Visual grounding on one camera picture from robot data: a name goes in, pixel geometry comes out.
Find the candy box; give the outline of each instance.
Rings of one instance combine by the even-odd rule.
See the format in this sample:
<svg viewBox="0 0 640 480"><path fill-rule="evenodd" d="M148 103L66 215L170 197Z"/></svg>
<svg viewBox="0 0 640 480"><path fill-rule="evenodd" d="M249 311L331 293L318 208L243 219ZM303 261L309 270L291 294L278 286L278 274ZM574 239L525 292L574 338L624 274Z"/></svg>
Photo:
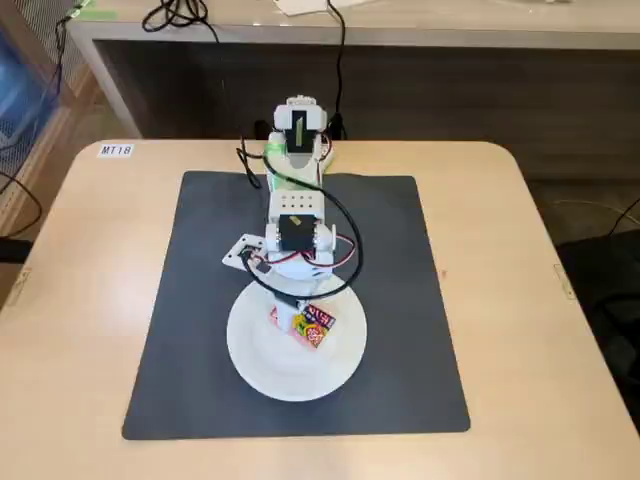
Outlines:
<svg viewBox="0 0 640 480"><path fill-rule="evenodd" d="M270 316L271 321L277 323L278 313L275 307ZM302 313L293 317L291 335L305 345L318 348L335 323L335 317L314 305L307 305Z"/></svg>

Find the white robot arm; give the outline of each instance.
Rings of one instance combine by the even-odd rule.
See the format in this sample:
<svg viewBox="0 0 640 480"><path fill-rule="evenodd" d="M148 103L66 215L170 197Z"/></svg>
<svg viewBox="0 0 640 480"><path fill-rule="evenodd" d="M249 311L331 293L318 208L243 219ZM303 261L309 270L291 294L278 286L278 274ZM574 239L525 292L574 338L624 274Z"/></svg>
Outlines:
<svg viewBox="0 0 640 480"><path fill-rule="evenodd" d="M288 331L293 317L309 303L304 298L319 292L338 266L336 242L350 244L340 265L351 258L356 246L337 235L335 225L325 224L322 191L294 183L322 186L322 175L333 157L330 143L324 142L326 112L313 98L292 97L276 108L274 124L276 131L265 149L270 200L264 239L244 235L223 263L242 269L249 266L263 286L270 287L278 326Z"/></svg>

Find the white plate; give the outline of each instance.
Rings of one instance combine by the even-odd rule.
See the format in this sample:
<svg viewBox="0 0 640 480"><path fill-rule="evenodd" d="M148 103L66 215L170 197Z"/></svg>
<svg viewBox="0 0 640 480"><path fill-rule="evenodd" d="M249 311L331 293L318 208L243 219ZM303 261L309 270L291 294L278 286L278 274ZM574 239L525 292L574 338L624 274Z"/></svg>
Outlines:
<svg viewBox="0 0 640 480"><path fill-rule="evenodd" d="M323 289L342 283L334 275ZM271 323L273 295L257 283L247 286L233 304L227 325L229 355L240 376L260 393L287 402L315 400L340 388L358 368L367 322L356 294L347 288L312 303L336 318L317 349Z"/></svg>

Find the dark gray mat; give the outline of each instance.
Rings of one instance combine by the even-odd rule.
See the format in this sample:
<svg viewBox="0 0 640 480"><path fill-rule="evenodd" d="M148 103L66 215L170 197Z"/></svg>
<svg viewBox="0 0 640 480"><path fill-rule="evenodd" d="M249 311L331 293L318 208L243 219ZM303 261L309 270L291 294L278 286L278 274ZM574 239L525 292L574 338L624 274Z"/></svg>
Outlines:
<svg viewBox="0 0 640 480"><path fill-rule="evenodd" d="M226 346L227 316L248 276L222 256L262 235L266 192L244 175L185 174L162 280L122 435L130 440L462 432L469 416L412 177L328 175L365 244L354 285L367 348L353 377L319 400L254 391ZM327 203L328 223L349 232ZM347 265L336 273L346 278Z"/></svg>

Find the white desk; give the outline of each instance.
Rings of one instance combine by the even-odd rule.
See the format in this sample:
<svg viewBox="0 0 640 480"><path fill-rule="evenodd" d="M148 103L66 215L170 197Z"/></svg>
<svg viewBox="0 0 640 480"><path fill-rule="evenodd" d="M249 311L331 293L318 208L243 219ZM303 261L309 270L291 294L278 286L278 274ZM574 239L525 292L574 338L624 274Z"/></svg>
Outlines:
<svg viewBox="0 0 640 480"><path fill-rule="evenodd" d="M527 187L485 143L338 142L331 167L416 178L468 432L123 440L181 177L241 171L236 146L78 155L0 314L0 478L636 478L640 439Z"/></svg>

